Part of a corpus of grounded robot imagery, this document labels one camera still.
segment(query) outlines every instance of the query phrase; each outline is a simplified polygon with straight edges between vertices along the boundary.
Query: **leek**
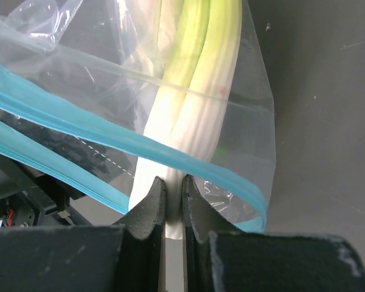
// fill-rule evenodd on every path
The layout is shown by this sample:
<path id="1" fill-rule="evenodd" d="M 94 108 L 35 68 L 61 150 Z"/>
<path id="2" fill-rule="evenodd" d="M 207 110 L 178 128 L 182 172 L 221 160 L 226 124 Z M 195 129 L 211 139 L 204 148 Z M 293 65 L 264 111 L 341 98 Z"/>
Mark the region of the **leek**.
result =
<path id="1" fill-rule="evenodd" d="M 144 135 L 204 161 L 218 144 L 234 76 L 242 26 L 241 0 L 184 0 L 163 80 L 195 95 L 160 87 Z M 179 239 L 184 173 L 138 158 L 129 209 L 150 190 L 155 176 L 167 186 L 166 236 Z"/>
<path id="2" fill-rule="evenodd" d="M 177 27 L 183 9 L 184 0 L 157 0 L 160 1 L 157 48 L 162 56 L 162 65 L 169 60 L 171 47 L 176 37 Z"/>

